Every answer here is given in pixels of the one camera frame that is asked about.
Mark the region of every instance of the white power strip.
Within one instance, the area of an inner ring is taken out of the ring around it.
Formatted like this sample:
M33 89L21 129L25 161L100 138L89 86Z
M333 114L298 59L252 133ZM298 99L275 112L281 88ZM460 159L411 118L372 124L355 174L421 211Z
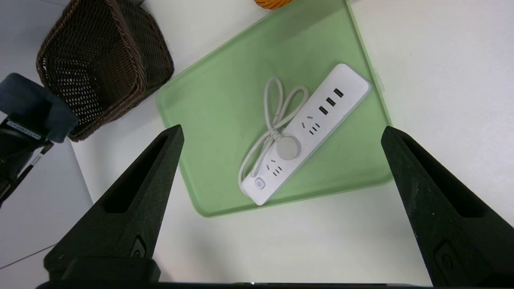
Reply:
M274 143L263 158L256 174L248 175L242 188L257 205L262 206L299 169L316 149L337 129L371 91L371 85L346 64L332 70L309 98L282 135L295 138L299 155L284 160Z

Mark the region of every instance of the socket hole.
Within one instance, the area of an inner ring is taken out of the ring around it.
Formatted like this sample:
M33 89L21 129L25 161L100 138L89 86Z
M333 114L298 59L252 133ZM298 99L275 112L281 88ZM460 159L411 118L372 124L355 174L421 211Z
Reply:
M332 98L327 98L326 102L330 103L331 106L336 106L336 102L332 100Z
M322 113L324 113L325 115L327 115L327 114L328 114L328 111L327 111L324 107L320 106L320 110L321 110L321 112L322 112Z
M343 97L343 93L339 90L339 89L335 89L334 92L339 96L339 97Z

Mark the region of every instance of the green tray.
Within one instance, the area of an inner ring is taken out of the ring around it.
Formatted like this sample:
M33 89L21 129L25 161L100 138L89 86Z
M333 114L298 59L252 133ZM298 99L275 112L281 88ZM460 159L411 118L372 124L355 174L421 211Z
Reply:
M182 125L180 169L198 213L211 217L258 208L239 190L237 172L248 149L266 131L267 79L279 77L286 95L298 85L313 93L338 63L358 71L373 91L265 206L391 180L380 145L391 122L349 4L296 0L182 72L158 93L164 126ZM276 107L274 95L270 99L274 101L270 107Z

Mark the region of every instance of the wicker basket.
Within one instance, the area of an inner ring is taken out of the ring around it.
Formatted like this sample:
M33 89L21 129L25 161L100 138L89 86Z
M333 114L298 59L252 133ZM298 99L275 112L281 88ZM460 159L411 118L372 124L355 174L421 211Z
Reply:
M36 67L45 88L77 115L73 141L137 106L174 71L155 20L127 0L72 0Z

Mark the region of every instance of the white table surface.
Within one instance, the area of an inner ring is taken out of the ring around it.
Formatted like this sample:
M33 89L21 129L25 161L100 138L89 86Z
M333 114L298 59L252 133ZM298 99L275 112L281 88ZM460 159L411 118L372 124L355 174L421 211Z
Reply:
M394 126L514 224L514 2L351 3ZM143 6L176 73L266 14L252 0ZM155 101L74 143L93 201L164 129ZM154 259L162 281L431 284L394 183L205 219L177 171Z

